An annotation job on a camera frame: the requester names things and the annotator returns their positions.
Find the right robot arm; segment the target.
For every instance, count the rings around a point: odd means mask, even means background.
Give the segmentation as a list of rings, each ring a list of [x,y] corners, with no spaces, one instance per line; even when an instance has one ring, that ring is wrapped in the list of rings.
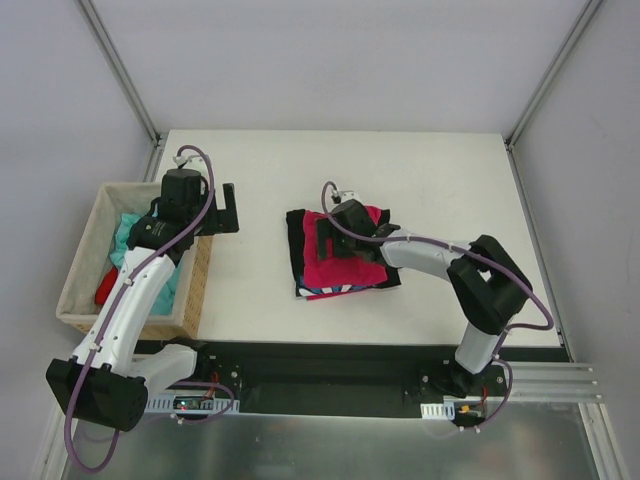
[[[486,381],[486,372],[531,283],[501,244],[482,235],[469,243],[420,241],[392,223],[391,214],[334,192],[324,214],[305,209],[285,214],[293,280],[301,297],[335,296],[399,285],[409,269],[451,284],[467,327],[450,363],[431,374],[433,386],[463,398]]]

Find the teal t shirt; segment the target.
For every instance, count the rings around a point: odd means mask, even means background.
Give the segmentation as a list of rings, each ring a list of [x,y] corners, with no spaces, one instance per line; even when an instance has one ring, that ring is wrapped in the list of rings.
[[[141,216],[135,213],[122,213],[120,216],[120,224],[114,234],[114,249],[109,254],[110,261],[116,269],[120,269],[123,265],[131,229],[140,219]],[[181,268],[182,265],[178,264],[173,274],[160,290],[151,308],[151,315],[169,316],[172,313]]]

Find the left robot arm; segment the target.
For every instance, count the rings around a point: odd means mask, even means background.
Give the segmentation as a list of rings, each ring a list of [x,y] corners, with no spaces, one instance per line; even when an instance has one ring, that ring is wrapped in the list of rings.
[[[147,359],[133,356],[169,283],[195,285],[200,247],[238,231],[233,184],[223,193],[219,209],[213,176],[189,168],[170,169],[157,184],[100,187],[56,311],[86,336],[45,374],[67,421],[128,432],[162,390],[181,381],[199,389],[213,379],[204,344],[190,337],[172,334]]]

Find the black t shirt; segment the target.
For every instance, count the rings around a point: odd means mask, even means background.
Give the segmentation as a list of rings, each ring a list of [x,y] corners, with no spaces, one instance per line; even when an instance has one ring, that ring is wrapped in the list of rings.
[[[304,245],[304,233],[302,228],[302,220],[306,210],[298,209],[292,210],[286,213],[287,224],[287,239],[289,245],[289,258],[291,263],[292,276],[296,286],[297,282],[303,282],[303,245]],[[386,269],[388,279],[386,282],[372,285],[370,289],[384,290],[399,287],[401,285],[400,276],[398,271],[391,268]]]

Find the patterned t shirt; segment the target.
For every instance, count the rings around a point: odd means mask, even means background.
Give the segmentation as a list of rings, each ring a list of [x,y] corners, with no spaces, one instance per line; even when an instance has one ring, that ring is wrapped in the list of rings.
[[[303,282],[297,282],[295,286],[295,296],[305,300],[321,300],[341,295],[357,293],[370,289],[370,286],[358,285],[338,285],[332,287],[308,287]]]

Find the pink t shirt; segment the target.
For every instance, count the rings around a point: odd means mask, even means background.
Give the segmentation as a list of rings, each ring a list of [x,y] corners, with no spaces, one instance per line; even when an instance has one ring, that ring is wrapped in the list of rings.
[[[308,287],[332,287],[338,285],[372,286],[388,279],[386,269],[367,263],[359,257],[318,260],[315,223],[325,220],[324,214],[306,210],[302,220],[304,233],[303,279]]]

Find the wicker basket with cloth liner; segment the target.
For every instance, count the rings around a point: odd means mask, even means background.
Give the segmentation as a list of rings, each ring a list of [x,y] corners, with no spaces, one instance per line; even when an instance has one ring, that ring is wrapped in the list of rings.
[[[65,281],[56,316],[62,322],[87,333],[101,307],[95,294],[113,267],[109,254],[123,213],[144,214],[160,195],[158,183],[104,183],[100,186],[83,235]],[[197,336],[203,310],[211,237],[198,237],[181,260],[177,292],[169,315],[148,317],[140,338],[169,340]]]

